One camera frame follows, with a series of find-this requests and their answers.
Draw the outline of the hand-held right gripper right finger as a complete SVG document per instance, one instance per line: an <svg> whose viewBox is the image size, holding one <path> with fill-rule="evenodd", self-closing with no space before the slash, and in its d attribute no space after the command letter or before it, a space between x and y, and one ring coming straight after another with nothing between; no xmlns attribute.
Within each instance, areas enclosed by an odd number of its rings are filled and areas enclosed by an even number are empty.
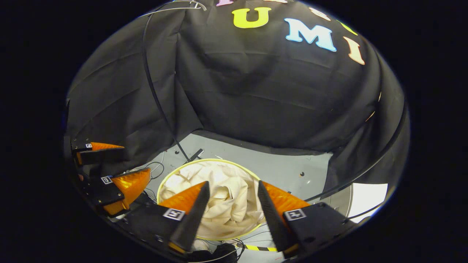
<svg viewBox="0 0 468 263"><path fill-rule="evenodd" d="M257 196L276 249L285 257L311 255L358 226L324 202L309 204L265 181L259 181Z"/></svg>

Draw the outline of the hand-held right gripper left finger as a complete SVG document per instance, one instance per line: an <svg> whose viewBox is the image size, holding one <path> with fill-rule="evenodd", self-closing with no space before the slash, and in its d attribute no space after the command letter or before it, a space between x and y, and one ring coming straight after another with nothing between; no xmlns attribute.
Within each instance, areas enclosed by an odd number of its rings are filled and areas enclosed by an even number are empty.
<svg viewBox="0 0 468 263"><path fill-rule="evenodd" d="M210 198L203 181L161 204L147 203L122 220L122 229L161 255L186 255L192 247Z"/></svg>

